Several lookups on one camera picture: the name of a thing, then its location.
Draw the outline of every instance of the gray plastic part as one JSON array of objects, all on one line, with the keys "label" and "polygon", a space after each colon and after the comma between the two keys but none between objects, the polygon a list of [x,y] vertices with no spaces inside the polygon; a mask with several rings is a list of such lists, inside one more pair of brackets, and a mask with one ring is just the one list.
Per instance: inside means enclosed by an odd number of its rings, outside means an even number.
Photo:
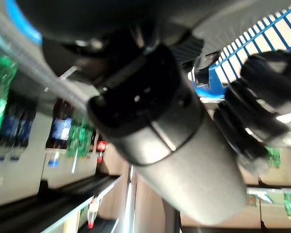
[{"label": "gray plastic part", "polygon": [[204,225],[229,219],[246,205],[236,155],[208,114],[196,134],[174,153],[134,168],[167,202]]}]

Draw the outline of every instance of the red bottle cap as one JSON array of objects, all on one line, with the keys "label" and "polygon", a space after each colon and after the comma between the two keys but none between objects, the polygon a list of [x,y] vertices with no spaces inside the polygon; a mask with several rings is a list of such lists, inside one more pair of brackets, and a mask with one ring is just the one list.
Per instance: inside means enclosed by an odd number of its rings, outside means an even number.
[{"label": "red bottle cap", "polygon": [[92,228],[94,228],[94,222],[89,222],[89,223],[87,224],[87,227],[88,227],[88,229],[92,229]]},{"label": "red bottle cap", "polygon": [[100,141],[97,143],[97,151],[104,152],[107,148],[107,142],[106,141]]}]

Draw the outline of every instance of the blue bottle label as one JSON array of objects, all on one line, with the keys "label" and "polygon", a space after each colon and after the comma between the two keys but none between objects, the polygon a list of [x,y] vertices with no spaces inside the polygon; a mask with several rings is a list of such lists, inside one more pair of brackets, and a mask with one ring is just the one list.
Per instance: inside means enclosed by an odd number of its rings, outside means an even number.
[{"label": "blue bottle label", "polygon": [[32,121],[22,120],[20,123],[20,129],[19,129],[19,137],[21,139],[28,139],[30,135],[30,130],[32,127]]},{"label": "blue bottle label", "polygon": [[65,141],[68,140],[71,122],[71,118],[67,118],[66,120],[56,119],[53,123],[54,128],[52,138]]},{"label": "blue bottle label", "polygon": [[6,115],[0,128],[0,135],[3,137],[15,137],[18,124],[19,119],[17,117]]}]

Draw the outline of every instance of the bottle label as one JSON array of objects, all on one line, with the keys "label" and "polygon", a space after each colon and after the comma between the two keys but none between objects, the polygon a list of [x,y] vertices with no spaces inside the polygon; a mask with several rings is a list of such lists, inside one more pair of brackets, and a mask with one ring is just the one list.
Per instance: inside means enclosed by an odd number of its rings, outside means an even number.
[{"label": "bottle label", "polygon": [[19,137],[21,139],[28,139],[30,130],[32,126],[32,121],[22,120],[20,123],[20,129],[19,129]]},{"label": "bottle label", "polygon": [[97,151],[104,152],[106,150],[106,148],[107,148],[107,142],[106,141],[98,142]]},{"label": "bottle label", "polygon": [[66,120],[56,119],[53,123],[52,138],[65,141],[68,140],[71,122],[71,118],[67,118]]},{"label": "bottle label", "polygon": [[0,135],[3,137],[15,137],[18,124],[19,119],[17,117],[6,115],[0,128]]}]

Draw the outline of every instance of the blue shopping basket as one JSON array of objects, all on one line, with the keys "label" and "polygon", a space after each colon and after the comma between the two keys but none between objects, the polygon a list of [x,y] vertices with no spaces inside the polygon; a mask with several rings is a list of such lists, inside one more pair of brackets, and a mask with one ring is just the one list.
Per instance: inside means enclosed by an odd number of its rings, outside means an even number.
[{"label": "blue shopping basket", "polygon": [[197,86],[201,97],[223,99],[226,87],[240,78],[249,55],[272,50],[291,50],[291,6],[264,17],[230,45],[223,48],[218,61],[209,67],[209,84]]}]

